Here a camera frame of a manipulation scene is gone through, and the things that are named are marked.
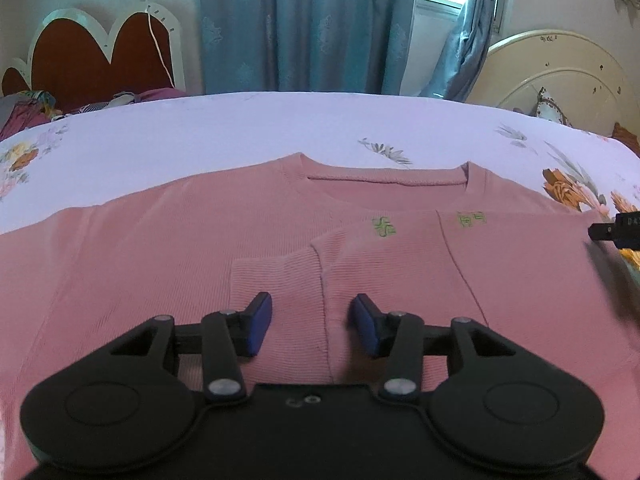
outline cream headboard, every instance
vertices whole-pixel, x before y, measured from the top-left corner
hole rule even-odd
[[[466,102],[529,113],[543,86],[575,128],[610,137],[620,122],[640,133],[638,100],[618,62],[564,30],[533,30],[496,43]]]

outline sweater cuff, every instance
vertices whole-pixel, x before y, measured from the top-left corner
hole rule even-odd
[[[316,252],[308,247],[273,258],[234,260],[229,301],[221,310],[243,310],[262,291],[271,294],[273,315],[258,355],[240,359],[247,388],[256,383],[332,382]],[[178,376],[190,388],[202,389],[199,359],[181,361]]]

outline blue gripper pad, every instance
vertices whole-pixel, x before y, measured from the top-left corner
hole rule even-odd
[[[374,312],[368,303],[370,303],[369,298],[366,296],[363,298],[363,294],[357,295],[353,301],[351,301],[351,320],[355,324],[365,352],[370,357],[378,357],[380,352],[380,338],[376,334]]]
[[[266,292],[258,294],[242,314],[249,317],[249,337],[247,349],[249,357],[258,355],[264,336],[271,323],[273,303],[271,295]]]

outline black device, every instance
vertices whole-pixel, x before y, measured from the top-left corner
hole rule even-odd
[[[156,316],[34,387],[20,410],[40,465],[28,480],[596,479],[584,463],[604,423],[577,378],[468,318],[425,326],[365,295],[350,323],[380,386],[258,384],[238,356],[271,322],[262,292],[242,312],[176,326]],[[201,354],[203,391],[177,379]],[[449,378],[422,392],[425,355]]]
[[[640,212],[618,213],[613,223],[591,224],[591,240],[608,240],[619,249],[640,251]]]

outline red headboard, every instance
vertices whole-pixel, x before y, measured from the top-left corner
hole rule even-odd
[[[52,12],[36,33],[27,63],[15,59],[2,77],[2,93],[46,90],[56,107],[70,111],[109,101],[123,91],[140,93],[172,85],[162,59],[184,90],[178,21],[157,4],[137,4],[114,23],[109,34],[90,15],[77,9]]]

